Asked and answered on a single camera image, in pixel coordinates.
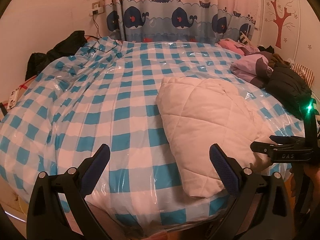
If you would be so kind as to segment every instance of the whale print curtain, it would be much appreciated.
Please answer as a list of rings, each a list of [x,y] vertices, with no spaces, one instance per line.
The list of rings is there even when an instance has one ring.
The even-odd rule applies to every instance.
[[[105,0],[107,26],[133,42],[251,39],[260,0]]]

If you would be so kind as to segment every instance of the bed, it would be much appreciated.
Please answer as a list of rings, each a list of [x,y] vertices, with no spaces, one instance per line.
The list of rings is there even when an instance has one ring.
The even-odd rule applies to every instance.
[[[105,143],[111,159],[86,201],[127,231],[151,235],[214,219],[229,196],[184,193],[155,100],[163,77],[220,78],[259,109],[276,135],[303,136],[303,123],[275,98],[231,73],[240,57],[217,44],[91,41],[48,65],[1,121],[0,175],[28,202],[39,172],[78,167]],[[264,174],[279,171],[287,179],[290,167],[273,164]],[[61,203],[69,212],[64,196]]]

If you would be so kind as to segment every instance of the red tree trunk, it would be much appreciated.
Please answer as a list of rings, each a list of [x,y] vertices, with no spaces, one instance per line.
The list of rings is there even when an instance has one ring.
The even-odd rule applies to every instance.
[[[285,21],[285,19],[287,19],[287,17],[289,17],[291,15],[291,13],[287,12],[287,8],[284,8],[284,16],[282,18],[279,17],[278,15],[278,11],[277,11],[277,0],[271,1],[273,8],[275,9],[275,13],[276,13],[276,19],[273,20],[274,23],[276,23],[276,25],[278,26],[278,37],[277,37],[277,41],[276,41],[276,47],[278,47],[279,49],[281,49],[281,36],[282,36],[282,28],[283,28],[283,23]]]

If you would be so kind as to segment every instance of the silver screw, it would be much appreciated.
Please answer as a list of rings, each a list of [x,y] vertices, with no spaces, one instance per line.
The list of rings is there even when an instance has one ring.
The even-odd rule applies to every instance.
[[[249,169],[249,168],[244,168],[244,169],[243,169],[243,172],[244,172],[244,174],[247,174],[247,175],[252,174],[252,170]]]
[[[77,169],[72,167],[72,168],[70,168],[70,169],[68,170],[68,173],[69,173],[70,175],[72,175],[72,174],[75,174],[76,171],[77,171]]]
[[[281,178],[281,174],[279,172],[275,172],[273,174],[277,179],[280,179]]]
[[[39,173],[39,178],[42,179],[42,178],[44,178],[44,177],[45,177],[45,172],[44,172],[44,171],[40,172],[40,173]]]

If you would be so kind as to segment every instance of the wall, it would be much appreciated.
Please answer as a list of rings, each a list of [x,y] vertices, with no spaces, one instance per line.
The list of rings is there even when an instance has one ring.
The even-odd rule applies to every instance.
[[[46,53],[75,30],[96,35],[89,10],[100,0],[12,0],[0,19],[0,101],[23,83],[33,52]],[[107,35],[105,13],[95,16]]]
[[[320,22],[307,0],[263,0],[259,44],[275,48],[283,59],[310,68],[315,74],[312,90],[320,97]]]

